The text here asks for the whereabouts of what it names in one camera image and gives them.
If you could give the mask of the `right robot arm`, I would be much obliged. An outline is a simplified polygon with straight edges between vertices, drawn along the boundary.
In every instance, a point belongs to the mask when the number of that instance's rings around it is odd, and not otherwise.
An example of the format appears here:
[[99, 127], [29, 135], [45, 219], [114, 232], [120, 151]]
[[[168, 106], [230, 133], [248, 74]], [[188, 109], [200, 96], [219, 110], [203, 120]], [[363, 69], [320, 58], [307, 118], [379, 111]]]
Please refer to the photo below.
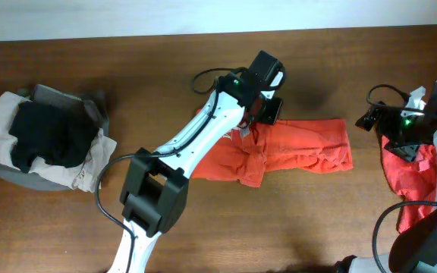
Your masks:
[[[366, 131], [376, 129], [387, 137], [386, 149], [412, 163], [423, 145], [437, 152], [437, 80], [431, 96], [423, 100], [423, 87], [411, 93], [400, 92], [401, 107], [371, 102], [369, 110], [356, 122]], [[432, 212], [401, 233], [386, 255], [377, 249], [377, 237], [384, 218], [395, 209], [428, 206]], [[437, 272], [437, 172], [433, 201], [404, 201], [388, 207], [378, 218], [372, 235], [373, 254], [369, 258], [348, 256], [334, 266], [336, 272]]]

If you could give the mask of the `orange soccer t-shirt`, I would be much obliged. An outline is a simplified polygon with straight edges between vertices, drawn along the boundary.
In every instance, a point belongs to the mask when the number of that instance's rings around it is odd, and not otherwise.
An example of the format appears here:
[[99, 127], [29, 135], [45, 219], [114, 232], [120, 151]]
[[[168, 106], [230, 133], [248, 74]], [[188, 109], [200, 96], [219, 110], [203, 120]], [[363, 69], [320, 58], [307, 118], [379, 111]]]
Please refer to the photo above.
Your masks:
[[270, 171], [300, 169], [329, 174], [353, 167], [344, 119], [278, 120], [273, 125], [241, 124], [229, 130], [191, 177], [258, 188]]

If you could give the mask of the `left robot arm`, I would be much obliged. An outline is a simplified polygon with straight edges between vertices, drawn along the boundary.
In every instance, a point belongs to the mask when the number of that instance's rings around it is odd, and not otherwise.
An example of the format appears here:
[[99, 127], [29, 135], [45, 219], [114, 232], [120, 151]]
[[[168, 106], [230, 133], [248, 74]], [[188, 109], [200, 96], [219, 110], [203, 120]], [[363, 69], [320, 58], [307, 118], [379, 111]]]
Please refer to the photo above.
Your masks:
[[267, 52], [249, 67], [226, 68], [205, 91], [199, 113], [171, 140], [150, 152], [126, 155], [130, 164], [119, 196], [123, 236], [113, 273], [143, 272], [158, 238], [178, 221], [187, 204], [189, 179], [207, 152], [230, 130], [274, 124], [282, 100], [274, 95], [287, 78], [285, 66]]

